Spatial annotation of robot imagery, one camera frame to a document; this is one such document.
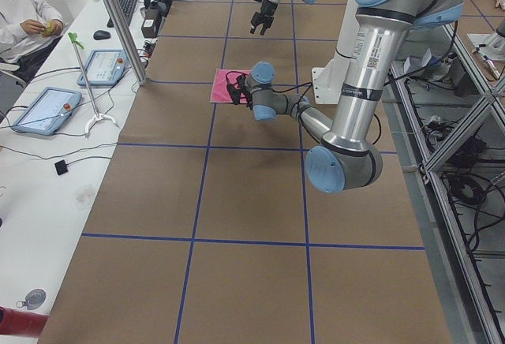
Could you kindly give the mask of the red cylinder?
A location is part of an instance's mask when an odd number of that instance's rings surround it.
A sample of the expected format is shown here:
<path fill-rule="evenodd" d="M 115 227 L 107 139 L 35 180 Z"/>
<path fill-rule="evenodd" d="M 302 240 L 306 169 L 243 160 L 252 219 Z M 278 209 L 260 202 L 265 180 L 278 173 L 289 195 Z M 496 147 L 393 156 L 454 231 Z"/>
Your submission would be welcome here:
<path fill-rule="evenodd" d="M 1 307 L 2 335 L 39 338 L 48 320 L 47 315 Z"/>

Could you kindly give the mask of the blue teach pendant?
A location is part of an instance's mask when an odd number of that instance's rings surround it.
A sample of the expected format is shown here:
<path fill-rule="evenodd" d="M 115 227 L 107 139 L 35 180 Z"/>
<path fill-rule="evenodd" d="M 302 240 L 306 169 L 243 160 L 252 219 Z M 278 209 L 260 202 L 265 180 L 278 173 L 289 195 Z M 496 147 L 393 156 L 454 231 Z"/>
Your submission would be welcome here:
<path fill-rule="evenodd" d="M 18 133 L 54 134 L 79 106 L 82 94 L 64 88 L 45 88 L 11 125 Z"/>
<path fill-rule="evenodd" d="M 110 87 L 123 76 L 128 58 L 123 50 L 93 50 L 85 63 L 88 83 L 92 87 Z"/>

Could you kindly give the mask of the person in white shirt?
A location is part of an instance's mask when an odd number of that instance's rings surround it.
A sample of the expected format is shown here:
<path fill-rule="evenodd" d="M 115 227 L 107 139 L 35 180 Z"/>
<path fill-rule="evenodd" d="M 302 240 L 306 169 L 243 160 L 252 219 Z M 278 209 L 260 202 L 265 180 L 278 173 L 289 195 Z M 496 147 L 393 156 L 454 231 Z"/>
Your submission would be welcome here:
<path fill-rule="evenodd" d="M 62 15 L 46 0 L 1 0 L 1 60 L 18 65 L 13 74 L 31 81 L 64 27 Z"/>

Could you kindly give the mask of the small black square pad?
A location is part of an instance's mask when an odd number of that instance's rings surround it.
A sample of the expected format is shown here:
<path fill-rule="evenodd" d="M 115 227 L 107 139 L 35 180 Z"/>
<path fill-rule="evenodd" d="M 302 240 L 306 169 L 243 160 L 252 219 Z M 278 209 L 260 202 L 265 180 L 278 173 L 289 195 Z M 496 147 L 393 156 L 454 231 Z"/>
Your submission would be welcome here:
<path fill-rule="evenodd" d="M 58 176 L 61 176 L 69 172 L 68 164 L 64 159 L 57 161 L 54 164 L 54 168 Z"/>

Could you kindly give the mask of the far blue teach pendant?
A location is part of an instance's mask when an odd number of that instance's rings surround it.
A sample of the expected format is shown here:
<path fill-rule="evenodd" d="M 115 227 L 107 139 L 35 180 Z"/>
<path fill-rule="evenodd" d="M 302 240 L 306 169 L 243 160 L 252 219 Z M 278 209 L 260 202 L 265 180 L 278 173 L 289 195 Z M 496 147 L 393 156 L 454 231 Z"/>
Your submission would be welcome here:
<path fill-rule="evenodd" d="M 123 76 L 128 58 L 123 50 L 93 50 L 85 63 L 88 83 L 92 87 L 110 87 Z"/>

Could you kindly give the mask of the black computer mouse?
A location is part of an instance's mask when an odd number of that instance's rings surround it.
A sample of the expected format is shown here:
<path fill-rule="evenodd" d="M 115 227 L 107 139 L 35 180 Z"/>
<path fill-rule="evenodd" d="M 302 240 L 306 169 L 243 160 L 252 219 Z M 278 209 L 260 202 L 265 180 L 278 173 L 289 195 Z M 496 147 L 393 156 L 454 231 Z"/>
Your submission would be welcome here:
<path fill-rule="evenodd" d="M 93 39 L 100 41 L 111 38 L 111 33 L 106 30 L 97 30 L 93 33 Z"/>

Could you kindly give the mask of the black keyboard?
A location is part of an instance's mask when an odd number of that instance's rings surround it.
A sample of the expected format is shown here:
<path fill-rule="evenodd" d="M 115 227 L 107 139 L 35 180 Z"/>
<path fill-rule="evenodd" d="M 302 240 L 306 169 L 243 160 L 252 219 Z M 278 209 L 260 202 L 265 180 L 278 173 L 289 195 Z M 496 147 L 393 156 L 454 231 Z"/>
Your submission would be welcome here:
<path fill-rule="evenodd" d="M 131 24 L 133 14 L 135 13 L 138 0 L 118 0 L 119 6 L 125 17 L 127 25 Z"/>

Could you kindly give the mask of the pink and grey towel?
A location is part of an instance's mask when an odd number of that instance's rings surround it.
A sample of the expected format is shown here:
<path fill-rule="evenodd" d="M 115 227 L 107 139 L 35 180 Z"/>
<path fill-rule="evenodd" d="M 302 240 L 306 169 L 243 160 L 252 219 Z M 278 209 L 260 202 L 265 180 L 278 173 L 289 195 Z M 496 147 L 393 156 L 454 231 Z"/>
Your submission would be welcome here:
<path fill-rule="evenodd" d="M 215 72 L 214 81 L 211 87 L 210 102 L 211 103 L 232 103 L 227 85 L 237 84 L 237 78 L 240 75 L 249 75 L 250 70 L 243 69 L 217 69 Z"/>

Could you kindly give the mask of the black box with white label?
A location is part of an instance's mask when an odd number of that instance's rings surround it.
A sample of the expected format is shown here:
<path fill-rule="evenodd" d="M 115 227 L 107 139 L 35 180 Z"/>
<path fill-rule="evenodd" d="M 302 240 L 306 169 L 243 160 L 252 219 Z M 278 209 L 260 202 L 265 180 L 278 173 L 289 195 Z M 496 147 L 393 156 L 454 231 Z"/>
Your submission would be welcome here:
<path fill-rule="evenodd" d="M 158 9 L 146 9 L 144 11 L 144 21 L 141 26 L 143 37 L 146 39 L 154 39 L 158 35 L 161 22 L 162 15 Z"/>

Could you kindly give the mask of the aluminium frame post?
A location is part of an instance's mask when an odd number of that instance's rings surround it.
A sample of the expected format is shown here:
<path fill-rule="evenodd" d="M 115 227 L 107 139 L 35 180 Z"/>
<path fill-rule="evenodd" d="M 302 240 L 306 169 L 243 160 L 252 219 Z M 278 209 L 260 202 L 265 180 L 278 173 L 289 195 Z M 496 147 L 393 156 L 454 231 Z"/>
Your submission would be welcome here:
<path fill-rule="evenodd" d="M 118 38 L 121 42 L 122 48 L 125 50 L 131 68 L 136 76 L 137 82 L 140 86 L 146 83 L 147 74 L 142 64 L 137 46 L 134 43 L 133 37 L 129 30 L 129 25 L 126 22 L 122 8 L 118 0 L 103 0 L 106 10 L 114 24 Z"/>

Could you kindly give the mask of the near blue teach pendant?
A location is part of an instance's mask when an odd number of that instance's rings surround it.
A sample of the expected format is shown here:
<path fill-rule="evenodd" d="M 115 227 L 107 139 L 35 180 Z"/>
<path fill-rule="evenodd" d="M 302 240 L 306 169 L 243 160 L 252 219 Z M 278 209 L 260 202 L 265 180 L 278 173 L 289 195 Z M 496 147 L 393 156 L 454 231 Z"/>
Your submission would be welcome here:
<path fill-rule="evenodd" d="M 54 134 L 79 106 L 82 94 L 64 88 L 45 88 L 11 125 L 18 133 Z"/>

